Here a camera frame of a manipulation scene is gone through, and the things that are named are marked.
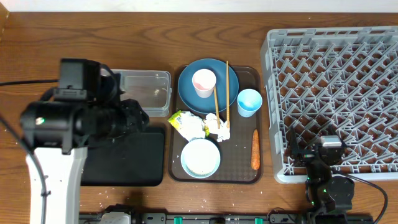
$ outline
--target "wooden chopstick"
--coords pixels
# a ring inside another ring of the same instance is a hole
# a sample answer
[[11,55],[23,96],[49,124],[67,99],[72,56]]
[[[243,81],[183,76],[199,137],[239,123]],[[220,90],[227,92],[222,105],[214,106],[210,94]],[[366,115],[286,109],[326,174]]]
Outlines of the wooden chopstick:
[[217,90],[214,86],[214,101],[216,102],[217,128],[220,128],[220,115],[218,114]]
[[229,128],[229,66],[226,61],[226,127]]

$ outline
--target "cup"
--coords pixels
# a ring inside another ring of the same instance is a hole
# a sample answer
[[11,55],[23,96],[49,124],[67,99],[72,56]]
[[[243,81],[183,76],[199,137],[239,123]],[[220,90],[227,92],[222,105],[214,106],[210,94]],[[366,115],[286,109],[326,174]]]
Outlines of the cup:
[[238,113],[245,118],[251,117],[262,105],[261,94],[252,89],[246,89],[238,95]]
[[209,69],[201,69],[192,76],[192,84],[198,96],[208,98],[216,85],[216,75]]

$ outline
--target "plate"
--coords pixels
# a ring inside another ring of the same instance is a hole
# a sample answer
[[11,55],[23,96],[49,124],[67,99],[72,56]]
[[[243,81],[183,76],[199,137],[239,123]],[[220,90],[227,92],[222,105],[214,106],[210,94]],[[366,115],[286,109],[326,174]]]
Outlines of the plate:
[[221,156],[217,146],[207,139],[190,141],[181,152],[184,171],[194,178],[213,175],[220,166]]
[[[205,58],[192,62],[184,71],[182,71],[178,79],[178,93],[181,100],[187,107],[197,113],[215,113],[216,105],[214,101],[214,93],[208,98],[201,98],[197,95],[195,87],[192,84],[193,74],[200,69],[209,69],[216,75],[216,88],[218,111],[226,109],[226,64],[220,60]],[[234,70],[229,67],[229,105],[235,101],[238,96],[239,82]]]

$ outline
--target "white plastic crate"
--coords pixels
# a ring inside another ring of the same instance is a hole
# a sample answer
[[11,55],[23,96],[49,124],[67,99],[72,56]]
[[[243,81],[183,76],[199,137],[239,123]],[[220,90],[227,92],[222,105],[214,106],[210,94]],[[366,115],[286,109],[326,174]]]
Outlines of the white plastic crate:
[[270,30],[261,48],[276,181],[305,182],[286,155],[289,128],[301,146],[332,124],[349,146],[338,170],[398,179],[398,27]]

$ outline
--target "orange carrot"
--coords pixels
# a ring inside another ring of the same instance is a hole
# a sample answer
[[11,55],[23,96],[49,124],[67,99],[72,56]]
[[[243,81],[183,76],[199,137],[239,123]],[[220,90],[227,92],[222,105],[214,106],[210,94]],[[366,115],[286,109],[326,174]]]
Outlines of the orange carrot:
[[258,170],[260,168],[260,143],[259,132],[254,130],[251,143],[251,168]]

